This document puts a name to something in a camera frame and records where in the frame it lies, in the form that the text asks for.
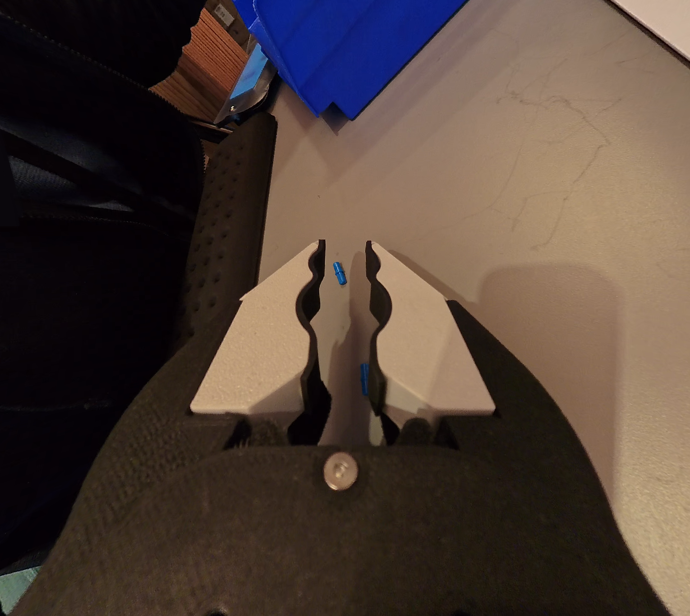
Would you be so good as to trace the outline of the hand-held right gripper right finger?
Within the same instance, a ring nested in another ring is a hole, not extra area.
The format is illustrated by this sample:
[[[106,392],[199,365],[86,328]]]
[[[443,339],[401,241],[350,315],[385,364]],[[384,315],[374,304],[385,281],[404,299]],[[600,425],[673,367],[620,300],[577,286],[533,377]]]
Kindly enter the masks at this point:
[[[435,426],[444,417],[490,417],[496,411],[446,297],[367,241],[370,312],[368,398],[386,430],[413,419]]]

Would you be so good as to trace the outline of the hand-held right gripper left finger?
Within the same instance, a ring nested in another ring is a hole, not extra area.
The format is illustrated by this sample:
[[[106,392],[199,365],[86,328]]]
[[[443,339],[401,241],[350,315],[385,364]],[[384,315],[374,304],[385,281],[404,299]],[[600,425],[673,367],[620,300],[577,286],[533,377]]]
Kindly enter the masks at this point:
[[[325,240],[309,244],[241,298],[192,413],[270,419],[287,434],[323,433],[332,398],[311,321],[321,306],[325,253]]]

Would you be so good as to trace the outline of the black perforated board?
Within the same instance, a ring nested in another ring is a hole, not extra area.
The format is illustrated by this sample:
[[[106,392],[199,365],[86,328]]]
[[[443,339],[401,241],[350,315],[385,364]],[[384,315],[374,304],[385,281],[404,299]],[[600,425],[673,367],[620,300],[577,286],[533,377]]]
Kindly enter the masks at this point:
[[[213,151],[185,266],[174,354],[257,284],[277,121],[255,114]]]

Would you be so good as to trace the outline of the metal clamp plate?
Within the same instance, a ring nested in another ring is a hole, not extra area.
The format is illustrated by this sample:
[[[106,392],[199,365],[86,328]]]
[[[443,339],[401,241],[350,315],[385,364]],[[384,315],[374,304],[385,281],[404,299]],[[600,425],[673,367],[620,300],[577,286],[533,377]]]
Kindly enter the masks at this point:
[[[277,69],[256,43],[231,93],[214,120],[216,128],[242,124],[261,111],[276,84]]]

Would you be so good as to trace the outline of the wooden slatted panel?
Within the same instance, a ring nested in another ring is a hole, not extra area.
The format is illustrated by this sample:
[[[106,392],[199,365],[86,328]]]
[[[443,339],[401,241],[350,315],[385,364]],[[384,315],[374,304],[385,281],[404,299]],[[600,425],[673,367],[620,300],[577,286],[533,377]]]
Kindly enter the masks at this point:
[[[1,0],[1,12],[210,119],[248,55],[208,0]]]

